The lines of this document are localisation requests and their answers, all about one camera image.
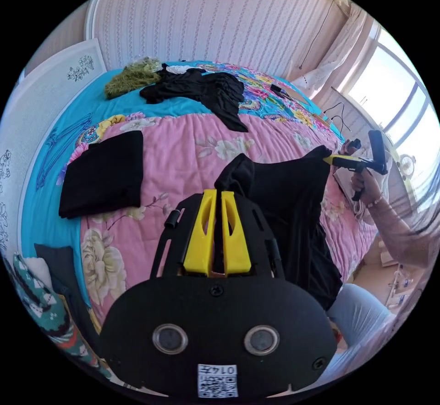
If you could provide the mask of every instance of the qr code sticker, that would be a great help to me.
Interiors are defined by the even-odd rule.
[[[198,365],[200,398],[238,397],[236,365]]]

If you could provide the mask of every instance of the green fringed fabric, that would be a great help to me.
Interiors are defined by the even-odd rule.
[[[160,80],[156,71],[162,68],[157,59],[143,58],[140,61],[128,64],[121,73],[115,75],[104,87],[107,99],[117,98],[125,93],[154,84]]]

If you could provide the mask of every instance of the yellow grip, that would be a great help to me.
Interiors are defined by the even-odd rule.
[[[217,199],[216,189],[207,189],[189,240],[183,267],[187,272],[209,275],[214,244],[214,220]]]
[[[342,154],[331,154],[328,157],[324,157],[323,161],[328,163],[329,165],[333,165],[333,161],[335,159],[345,159],[345,160],[349,160],[349,161],[362,162],[362,159],[360,159],[359,157],[344,156]]]
[[[221,193],[221,219],[225,275],[248,273],[251,270],[251,259],[234,193],[231,191]],[[232,230],[231,234],[229,233],[229,225]]]

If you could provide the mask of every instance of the turquoise bedsheet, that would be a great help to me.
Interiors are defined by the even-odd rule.
[[[272,82],[294,88],[281,78],[243,69],[227,64],[214,64],[209,61],[170,62],[169,65],[191,65],[208,71],[234,73],[245,84],[245,103],[240,106],[240,113],[252,114],[261,118],[267,115],[279,115],[295,118],[291,105],[270,92]],[[186,99],[173,98],[161,104],[148,105],[133,91],[113,100],[107,100],[104,86],[120,70],[103,74],[89,85],[65,110],[57,121],[46,143],[42,147],[27,187],[22,216],[22,250],[24,256],[35,256],[34,244],[50,247],[70,245],[74,253],[74,265],[82,296],[88,305],[88,294],[83,279],[80,253],[81,219],[61,219],[58,206],[61,186],[57,178],[63,166],[75,149],[78,137],[92,125],[113,115],[128,115],[142,112],[146,117],[182,116],[188,113],[209,113],[201,103]],[[311,113],[321,114],[319,108],[308,99],[300,104]],[[339,131],[332,124],[333,131]]]

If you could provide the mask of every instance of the bracelet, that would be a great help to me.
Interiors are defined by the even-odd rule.
[[[377,205],[382,200],[383,197],[384,197],[384,193],[380,193],[379,198],[374,202],[368,203],[367,208],[371,208],[372,206]]]

